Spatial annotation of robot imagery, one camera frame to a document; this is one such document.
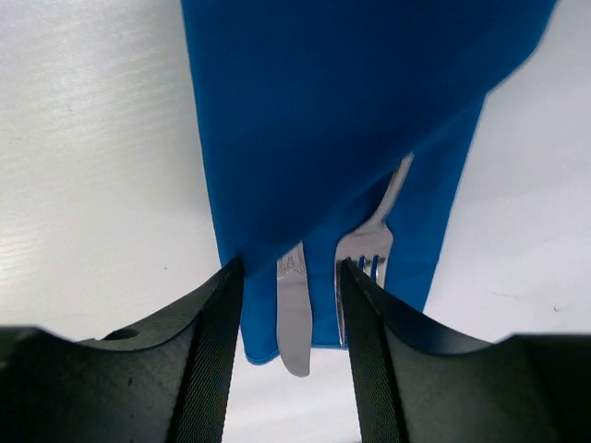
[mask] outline white background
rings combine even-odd
[[[591,330],[589,23],[562,0],[488,99],[427,305],[459,330]],[[177,2],[0,2],[0,324],[101,337],[219,268],[195,122]],[[346,353],[239,346],[225,442],[358,435]]]

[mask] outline fork handle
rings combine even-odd
[[[388,188],[384,193],[384,197],[381,199],[380,205],[376,211],[372,214],[368,221],[363,224],[363,227],[381,225],[386,222],[386,217],[392,211],[394,202],[398,198],[401,189],[403,188],[404,180],[408,175],[408,170],[413,162],[415,155],[411,152],[400,162],[398,169],[392,174],[392,179],[388,184]]]

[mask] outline blue napkin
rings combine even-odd
[[[315,346],[338,346],[340,237],[415,160],[388,218],[386,289],[426,301],[485,95],[555,0],[183,0],[222,263],[240,256],[248,359],[277,355],[275,261],[304,239]]]

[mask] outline white table surface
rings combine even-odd
[[[591,330],[591,2],[562,0],[479,124],[426,312],[497,341]],[[219,268],[180,5],[0,2],[0,324],[101,337]],[[348,357],[238,346],[224,442],[359,439]]]

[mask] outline metal fork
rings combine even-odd
[[[341,239],[336,247],[334,265],[334,293],[336,299],[337,324],[339,326],[339,340],[345,346],[343,303],[340,282],[336,268],[343,260],[351,258],[381,288],[386,280],[388,257],[392,250],[394,236],[388,226],[386,217],[392,211],[394,202],[403,187],[408,175],[413,154],[409,154],[401,161],[400,166],[392,175],[388,188],[373,215],[357,229]]]

